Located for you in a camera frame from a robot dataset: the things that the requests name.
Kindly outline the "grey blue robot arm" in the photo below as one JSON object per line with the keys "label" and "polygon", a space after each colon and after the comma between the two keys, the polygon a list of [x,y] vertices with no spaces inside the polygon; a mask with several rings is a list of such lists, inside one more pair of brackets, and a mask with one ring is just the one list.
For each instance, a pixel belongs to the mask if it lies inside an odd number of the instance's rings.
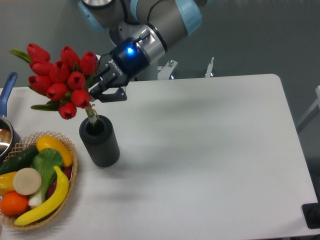
{"label": "grey blue robot arm", "polygon": [[158,80],[158,60],[202,24],[206,0],[81,0],[96,31],[108,30],[114,48],[98,55],[90,100],[125,101],[130,81]]}

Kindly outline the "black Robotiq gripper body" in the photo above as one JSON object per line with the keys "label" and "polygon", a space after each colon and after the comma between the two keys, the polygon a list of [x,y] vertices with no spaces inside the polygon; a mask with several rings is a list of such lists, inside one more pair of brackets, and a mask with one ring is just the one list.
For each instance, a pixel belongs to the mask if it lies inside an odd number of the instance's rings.
{"label": "black Robotiq gripper body", "polygon": [[108,54],[100,56],[97,70],[92,80],[92,92],[103,93],[109,88],[128,85],[130,79],[150,65],[147,55],[138,43],[141,37],[127,38]]}

